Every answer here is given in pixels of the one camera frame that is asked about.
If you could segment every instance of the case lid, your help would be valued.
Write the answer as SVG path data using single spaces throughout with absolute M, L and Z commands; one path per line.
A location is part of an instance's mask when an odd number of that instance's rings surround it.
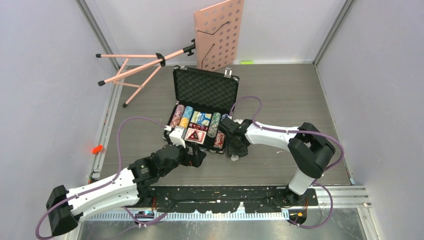
M 228 114 L 236 102 L 238 76 L 176 65 L 173 81 L 175 98 L 185 106 Z

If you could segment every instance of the green marker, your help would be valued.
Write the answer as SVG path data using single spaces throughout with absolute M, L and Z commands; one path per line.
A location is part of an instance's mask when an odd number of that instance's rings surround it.
M 240 64 L 241 65 L 252 65 L 253 61 L 241 61 Z

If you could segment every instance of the poker chip case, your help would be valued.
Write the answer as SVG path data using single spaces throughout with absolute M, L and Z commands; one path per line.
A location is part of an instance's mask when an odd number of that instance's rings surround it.
M 170 115 L 168 125 L 174 128 L 173 125 L 175 123 L 172 123 L 173 117 L 178 106 L 177 111 L 181 110 L 181 105 L 186 108 L 193 108 L 194 113 L 201 112 L 206 115 L 219 113 L 221 116 L 229 114 L 231 107 L 236 102 L 239 88 L 239 77 L 231 75 L 231 72 L 231 68 L 226 68 L 225 73 L 218 73 L 182 65 L 174 66 L 172 74 L 176 103 Z M 169 134 L 169 131 L 165 131 L 163 137 L 168 143 L 171 143 Z M 222 144 L 222 148 L 216 147 L 214 143 L 218 135 L 215 137 L 210 137 L 209 135 L 205 134 L 203 143 L 195 143 L 187 140 L 185 143 L 189 146 L 196 144 L 201 150 L 220 154 L 224 153 L 225 142 Z

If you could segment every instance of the metal floor plate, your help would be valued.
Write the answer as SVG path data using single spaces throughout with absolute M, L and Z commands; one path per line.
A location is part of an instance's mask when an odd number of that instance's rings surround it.
M 321 223 L 329 209 L 308 209 L 305 225 Z M 79 240 L 366 240 L 357 208 L 336 208 L 326 225 L 302 229 L 285 220 L 162 221 L 138 228 L 133 221 L 86 221 Z

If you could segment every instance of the pink music stand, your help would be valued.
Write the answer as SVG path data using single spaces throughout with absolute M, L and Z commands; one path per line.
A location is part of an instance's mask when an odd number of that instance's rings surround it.
M 166 56 L 162 56 L 159 53 L 156 53 L 156 55 L 96 54 L 98 58 L 125 58 L 116 75 L 99 81 L 98 85 L 103 86 L 106 83 L 113 83 L 137 88 L 132 96 L 122 105 L 125 108 L 161 67 L 165 66 L 165 61 L 168 59 L 183 53 L 188 53 L 188 56 L 191 56 L 193 55 L 192 50 L 197 49 L 196 62 L 198 69 L 216 71 L 219 68 L 231 64 L 236 58 L 243 5 L 244 0 L 227 0 L 196 11 L 194 13 L 196 41 L 193 39 L 191 42 L 194 44 Z M 130 58 L 157 58 L 157 60 L 122 72 Z M 119 81 L 156 64 L 160 65 L 141 85 Z
M 236 59 L 244 0 L 227 0 L 194 13 L 197 68 L 216 71 Z
M 137 90 L 135 90 L 135 92 L 128 98 L 127 101 L 125 101 L 122 104 L 122 107 L 127 107 L 128 104 L 131 102 L 131 100 L 133 100 L 133 98 L 145 87 L 145 85 L 153 78 L 153 76 L 163 67 L 165 66 L 165 61 L 171 58 L 174 58 L 178 55 L 184 54 L 184 53 L 188 53 L 188 56 L 193 55 L 194 53 L 192 52 L 192 50 L 194 50 L 196 48 L 196 45 L 194 44 L 194 39 L 191 41 L 193 44 L 187 47 L 184 47 L 181 50 L 178 50 L 174 53 L 171 53 L 169 55 L 163 56 L 160 53 L 156 53 L 156 55 L 122 55 L 122 54 L 96 54 L 95 56 L 97 58 L 125 58 L 125 61 L 123 62 L 122 66 L 120 67 L 120 69 L 118 70 L 118 72 L 116 73 L 115 76 L 108 78 L 106 80 L 102 80 L 98 82 L 99 86 L 103 86 L 107 83 L 114 83 L 114 84 L 118 84 L 118 85 L 124 85 L 124 86 L 128 86 L 128 87 L 133 87 L 133 88 L 137 88 Z M 131 70 L 122 72 L 122 70 L 124 69 L 125 65 L 128 63 L 128 60 L 130 58 L 157 58 L 157 60 L 151 61 L 149 63 L 146 63 L 144 65 L 141 65 L 139 67 L 133 68 Z M 147 69 L 153 65 L 156 64 L 160 64 L 151 74 L 150 76 L 148 76 L 148 78 L 143 82 L 143 84 L 141 85 L 135 85 L 135 84 L 130 84 L 130 83 L 125 83 L 125 82 L 120 82 L 119 80 L 129 77 L 133 74 L 136 74 L 144 69 Z

